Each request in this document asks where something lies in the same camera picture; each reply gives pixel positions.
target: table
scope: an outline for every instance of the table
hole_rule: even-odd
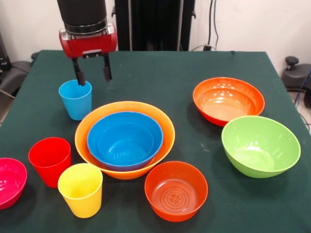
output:
[[[75,78],[71,61],[61,51],[42,51],[0,128],[0,157],[17,158],[28,170],[20,200],[0,211],[0,232],[311,232],[311,137],[266,53],[120,51],[110,58],[110,83],[104,81],[102,59],[81,61],[93,85],[93,109],[120,100],[162,109],[176,130],[174,147],[164,161],[185,161],[202,171],[209,185],[205,205],[186,222],[166,222],[144,195],[145,176],[118,181],[104,175],[99,213],[89,219],[75,217],[58,190],[47,188],[28,162],[31,146],[50,136],[67,139],[73,164],[83,162],[74,145],[79,122],[68,117],[58,96],[59,86]],[[262,116],[286,125],[301,144],[297,165],[258,180],[230,164],[222,128],[207,122],[192,101],[200,81],[218,76],[245,80],[262,92]]]

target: yellow cup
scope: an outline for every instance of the yellow cup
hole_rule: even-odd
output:
[[[67,168],[58,180],[58,190],[74,215],[92,217],[102,205],[103,174],[91,164]]]

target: pink bowl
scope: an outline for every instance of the pink bowl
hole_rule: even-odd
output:
[[[24,164],[16,159],[0,158],[0,210],[11,207],[19,199],[27,180]]]

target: green bowl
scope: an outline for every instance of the green bowl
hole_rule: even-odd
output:
[[[300,158],[296,136],[284,125],[262,116],[230,121],[223,129],[222,141],[232,165],[253,178],[281,174]]]

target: bowl rim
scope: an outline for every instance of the bowl rim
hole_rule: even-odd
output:
[[[148,166],[144,166],[142,167],[141,169],[138,169],[138,170],[132,170],[132,171],[113,171],[113,170],[110,170],[110,169],[106,169],[106,168],[102,168],[102,167],[99,167],[99,169],[105,173],[108,173],[108,174],[113,174],[113,175],[118,175],[118,174],[122,174],[122,175],[132,175],[132,174],[135,174],[135,173],[138,173],[138,172],[144,172],[144,171],[149,171],[151,168],[153,168],[155,165],[157,165],[158,163],[160,163],[167,155],[168,153],[172,150],[173,148],[173,145],[175,143],[175,128],[174,128],[174,125],[171,121],[171,119],[165,114],[165,112],[163,112],[161,109],[151,105],[151,104],[148,104],[148,103],[144,103],[144,102],[139,102],[139,101],[117,101],[117,102],[112,102],[112,103],[108,103],[108,104],[105,104],[105,105],[102,105],[96,109],[94,109],[92,112],[90,112],[85,118],[87,118],[89,115],[91,115],[94,111],[101,111],[101,108],[103,108],[104,106],[114,106],[116,104],[130,104],[130,103],[134,103],[134,104],[141,104],[141,105],[144,105],[144,106],[148,106],[148,107],[151,107],[157,111],[159,111],[167,120],[168,120],[168,124],[170,125],[171,129],[172,129],[172,134],[173,134],[173,138],[172,138],[172,142],[171,142],[171,145],[169,146],[167,152],[165,155],[163,155],[159,160],[153,162],[152,164],[148,165]],[[85,118],[79,123],[77,129],[76,129],[76,132],[75,132],[75,135],[74,135],[74,143],[75,143],[75,147],[80,155],[80,157],[87,163],[89,164],[92,164],[90,161],[88,161],[85,156],[81,153],[80,149],[77,147],[77,131],[80,127],[82,127],[82,123],[85,121]]]
[[[220,120],[220,121],[223,121],[223,122],[228,122],[228,121],[226,121],[226,120],[221,120],[221,119],[219,119],[219,118],[215,118],[215,117],[210,116],[209,114],[207,114],[207,113],[202,109],[202,107],[198,104],[198,102],[195,101],[195,97],[194,97],[194,94],[196,93],[196,91],[197,91],[197,89],[199,88],[199,86],[201,86],[202,84],[204,84],[204,83],[206,83],[206,82],[210,82],[211,80],[221,80],[221,79],[222,79],[222,80],[225,79],[225,80],[238,81],[238,82],[241,82],[241,83],[246,84],[247,86],[251,86],[252,88],[254,88],[254,89],[259,93],[259,95],[260,95],[260,97],[261,97],[261,99],[262,99],[262,101],[263,101],[262,108],[258,111],[258,113],[256,113],[255,116],[258,116],[258,115],[260,115],[260,114],[262,113],[262,111],[264,110],[264,107],[265,107],[265,105],[266,105],[266,101],[265,101],[265,99],[264,99],[262,93],[261,93],[256,87],[254,87],[252,84],[250,84],[250,83],[248,83],[248,82],[246,82],[246,81],[243,81],[243,80],[241,80],[241,79],[236,79],[236,78],[231,78],[231,77],[214,77],[214,78],[210,78],[210,79],[205,79],[205,80],[203,80],[202,82],[200,82],[200,83],[194,88],[193,93],[192,93],[192,99],[193,99],[193,102],[195,103],[195,105],[197,106],[197,108],[198,108],[200,111],[202,111],[204,114],[208,115],[209,117],[211,117],[211,118],[213,118],[213,119]]]
[[[8,203],[8,202],[11,201],[12,199],[14,199],[14,198],[24,189],[24,187],[25,187],[25,185],[26,185],[26,182],[27,182],[27,176],[28,176],[28,174],[27,174],[27,169],[26,169],[25,165],[24,165],[20,160],[13,159],[13,158],[7,158],[7,157],[0,158],[0,160],[12,160],[12,161],[14,161],[14,162],[17,162],[17,163],[21,164],[22,168],[23,168],[24,171],[25,171],[25,179],[24,179],[22,185],[20,186],[20,188],[18,189],[18,191],[17,191],[10,199],[5,200],[4,202],[0,202],[0,206],[2,206],[3,204]]]
[[[291,164],[290,166],[287,166],[286,168],[279,169],[279,170],[264,170],[264,169],[256,169],[256,168],[249,167],[249,166],[247,166],[247,165],[241,163],[240,161],[236,160],[236,158],[234,158],[234,157],[228,152],[228,149],[227,149],[227,147],[226,147],[226,145],[225,145],[225,143],[224,143],[224,133],[225,133],[226,128],[227,128],[230,124],[234,123],[234,121],[236,121],[236,120],[240,120],[241,118],[261,118],[261,119],[264,119],[264,120],[267,120],[267,121],[271,121],[271,122],[273,122],[273,123],[275,123],[275,124],[277,124],[277,125],[280,125],[280,126],[284,127],[284,129],[285,129],[286,131],[288,131],[288,132],[293,136],[293,138],[295,139],[295,142],[296,142],[297,145],[298,145],[298,157],[297,157],[297,159],[293,162],[293,164]],[[264,116],[241,116],[241,117],[238,117],[238,118],[233,119],[232,121],[230,121],[229,123],[227,123],[227,124],[225,125],[225,127],[223,128],[223,131],[222,131],[222,144],[223,144],[223,147],[224,147],[225,151],[227,151],[227,154],[228,154],[234,161],[236,161],[238,164],[241,164],[241,165],[243,165],[243,166],[245,166],[245,167],[247,167],[247,168],[249,168],[249,169],[252,169],[252,170],[254,170],[254,171],[266,172],[266,173],[283,172],[283,171],[286,171],[286,170],[292,168],[292,167],[299,161],[300,155],[301,155],[301,146],[300,146],[300,143],[299,143],[297,137],[295,136],[295,134],[294,134],[289,128],[287,128],[285,125],[281,124],[280,122],[278,122],[278,121],[276,121],[276,120],[273,120],[273,119],[270,119],[270,118],[267,118],[267,117],[264,117]]]
[[[159,165],[156,166],[156,167],[162,166],[163,164],[170,164],[170,163],[174,163],[174,164],[179,163],[179,164],[184,164],[184,165],[187,165],[187,166],[191,166],[191,167],[193,167],[193,168],[198,172],[198,174],[199,174],[201,177],[204,178],[204,181],[205,181],[204,184],[205,184],[205,187],[207,188],[207,191],[206,191],[206,194],[205,194],[205,196],[204,196],[204,199],[203,199],[202,203],[201,203],[200,205],[198,205],[194,210],[192,210],[191,212],[186,213],[186,214],[176,214],[176,215],[174,214],[174,215],[173,215],[173,214],[170,213],[170,212],[166,212],[166,211],[163,211],[163,210],[160,210],[159,208],[157,208],[157,207],[153,204],[153,202],[150,200],[150,198],[148,197],[147,192],[146,192],[146,183],[147,183],[147,179],[148,179],[148,177],[150,176],[150,174],[153,172],[153,169],[148,173],[148,175],[147,175],[147,177],[146,177],[146,179],[145,179],[145,182],[144,182],[144,191],[145,191],[145,196],[146,196],[148,202],[149,202],[149,203],[151,204],[151,206],[152,206],[153,208],[155,208],[157,211],[160,211],[160,212],[162,212],[162,213],[165,213],[165,214],[168,214],[168,215],[171,215],[171,216],[186,216],[186,215],[190,215],[190,214],[196,213],[196,212],[204,205],[204,203],[206,202],[207,197],[208,197],[208,190],[209,190],[209,188],[208,188],[208,183],[207,183],[207,180],[206,180],[205,176],[204,176],[203,173],[202,173],[199,169],[197,169],[195,166],[193,166],[193,165],[191,165],[191,164],[189,164],[189,163],[183,162],[183,161],[177,161],[177,160],[168,161],[168,162],[161,163],[161,164],[159,164]]]
[[[108,162],[106,162],[106,161],[104,161],[104,160],[98,158],[98,156],[95,156],[95,155],[91,152],[91,150],[90,150],[90,148],[89,148],[88,136],[89,136],[91,130],[94,128],[94,126],[95,126],[97,123],[99,123],[101,120],[103,120],[104,118],[109,117],[109,116],[112,116],[112,115],[124,114],[124,113],[139,114],[139,115],[142,115],[142,116],[144,116],[144,117],[147,117],[147,118],[151,119],[151,121],[153,121],[154,123],[156,123],[157,128],[160,129],[160,131],[161,131],[161,140],[160,140],[160,144],[159,144],[158,148],[156,149],[156,151],[155,151],[153,154],[147,155],[147,158],[146,158],[146,159],[144,159],[143,161],[138,162],[138,163],[134,163],[134,164],[122,166],[122,165],[115,165],[115,164],[108,163]],[[117,167],[117,168],[127,168],[127,167],[132,167],[132,166],[137,166],[137,165],[143,164],[143,163],[147,162],[148,160],[151,160],[151,159],[153,159],[153,158],[155,157],[156,153],[158,153],[158,151],[160,150],[160,148],[161,148],[161,146],[162,146],[162,144],[163,144],[163,130],[162,130],[161,126],[159,125],[159,123],[158,123],[156,120],[154,120],[151,116],[148,116],[148,115],[146,115],[146,114],[144,114],[144,113],[135,112],[135,111],[122,111],[122,112],[116,112],[116,113],[112,113],[112,114],[106,115],[106,116],[104,116],[103,118],[101,118],[101,119],[99,119],[98,121],[96,121],[96,123],[93,124],[93,126],[92,126],[92,127],[90,128],[90,130],[88,131],[88,134],[87,134],[87,141],[86,141],[86,142],[87,142],[87,147],[88,147],[89,152],[90,152],[90,153],[92,154],[92,156],[93,156],[95,159],[97,159],[99,162],[103,163],[104,165],[113,166],[113,167]]]

